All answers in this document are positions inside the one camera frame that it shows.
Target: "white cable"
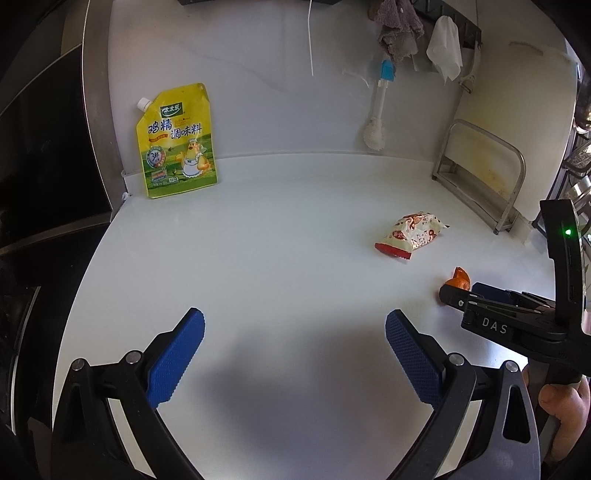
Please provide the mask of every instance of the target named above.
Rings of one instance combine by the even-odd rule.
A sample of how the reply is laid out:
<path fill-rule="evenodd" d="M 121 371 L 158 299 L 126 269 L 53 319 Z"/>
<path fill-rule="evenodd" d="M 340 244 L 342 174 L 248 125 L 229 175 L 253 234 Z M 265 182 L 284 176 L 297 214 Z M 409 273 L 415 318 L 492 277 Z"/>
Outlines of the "white cable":
<path fill-rule="evenodd" d="M 310 34 L 310 13 L 312 12 L 312 0 L 310 0 L 310 6 L 308 7 L 308 45 L 310 46 L 310 69 L 312 70 L 312 76 L 314 76 L 314 61 L 312 60 L 312 35 Z"/>

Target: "yellow seasoning pouch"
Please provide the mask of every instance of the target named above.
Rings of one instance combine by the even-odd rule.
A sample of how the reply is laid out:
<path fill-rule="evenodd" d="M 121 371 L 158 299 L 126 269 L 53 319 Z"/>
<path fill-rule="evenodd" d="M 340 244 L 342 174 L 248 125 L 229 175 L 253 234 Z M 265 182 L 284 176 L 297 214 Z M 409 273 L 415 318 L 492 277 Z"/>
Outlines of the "yellow seasoning pouch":
<path fill-rule="evenodd" d="M 212 122 L 205 85 L 166 90 L 138 107 L 139 152 L 148 197 L 158 198 L 217 183 Z"/>

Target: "screw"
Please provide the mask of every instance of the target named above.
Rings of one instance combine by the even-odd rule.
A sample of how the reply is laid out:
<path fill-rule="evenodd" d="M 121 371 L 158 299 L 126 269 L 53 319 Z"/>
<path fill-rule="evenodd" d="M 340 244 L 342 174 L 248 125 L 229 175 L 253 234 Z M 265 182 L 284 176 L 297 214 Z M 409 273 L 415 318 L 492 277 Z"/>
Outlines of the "screw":
<path fill-rule="evenodd" d="M 77 372 L 78 370 L 82 370 L 82 367 L 84 366 L 84 359 L 83 358 L 77 358 L 76 360 L 74 360 L 71 364 L 71 368 L 74 372 Z"/>
<path fill-rule="evenodd" d="M 519 371 L 519 365 L 517 365 L 513 360 L 509 360 L 507 363 L 505 363 L 505 368 L 509 372 L 513 372 L 513 373 Z"/>
<path fill-rule="evenodd" d="M 452 354 L 449 356 L 449 361 L 450 361 L 450 362 L 451 362 L 453 365 L 455 365 L 455 366 L 459 367 L 459 366 L 461 366 L 461 365 L 463 365 L 463 364 L 464 364 L 464 357 L 462 357 L 462 356 L 461 356 L 459 353 L 452 353 Z"/>
<path fill-rule="evenodd" d="M 136 364 L 142 358 L 142 354 L 137 350 L 130 351 L 125 355 L 125 361 L 131 365 Z"/>

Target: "orange object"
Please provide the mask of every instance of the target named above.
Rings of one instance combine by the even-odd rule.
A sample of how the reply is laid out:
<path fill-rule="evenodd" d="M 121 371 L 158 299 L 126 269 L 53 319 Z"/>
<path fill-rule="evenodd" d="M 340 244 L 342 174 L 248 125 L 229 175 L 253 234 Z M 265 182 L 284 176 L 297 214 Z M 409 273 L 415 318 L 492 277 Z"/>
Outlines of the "orange object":
<path fill-rule="evenodd" d="M 445 285 L 451 285 L 452 287 L 461 288 L 462 290 L 470 290 L 472 286 L 470 283 L 470 277 L 466 270 L 462 267 L 456 267 L 453 278 L 450 278 Z"/>
<path fill-rule="evenodd" d="M 466 272 L 466 270 L 464 270 L 462 267 L 456 267 L 456 269 L 453 272 L 453 278 L 458 278 L 458 277 L 463 278 L 468 283 L 470 283 L 470 277 L 468 276 L 468 273 Z"/>

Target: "human hand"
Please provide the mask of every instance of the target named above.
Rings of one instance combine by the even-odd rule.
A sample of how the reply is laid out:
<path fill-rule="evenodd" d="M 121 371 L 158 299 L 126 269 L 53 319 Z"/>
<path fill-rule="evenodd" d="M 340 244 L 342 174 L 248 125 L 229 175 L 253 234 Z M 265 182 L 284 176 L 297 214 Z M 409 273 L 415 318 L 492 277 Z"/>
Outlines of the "human hand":
<path fill-rule="evenodd" d="M 527 367 L 523 369 L 523 379 L 526 386 L 529 385 Z M 568 385 L 544 385 L 538 395 L 538 402 L 548 415 L 560 421 L 560 428 L 544 459 L 547 462 L 559 462 L 569 454 L 587 425 L 591 403 L 589 382 L 583 377 L 578 388 Z"/>

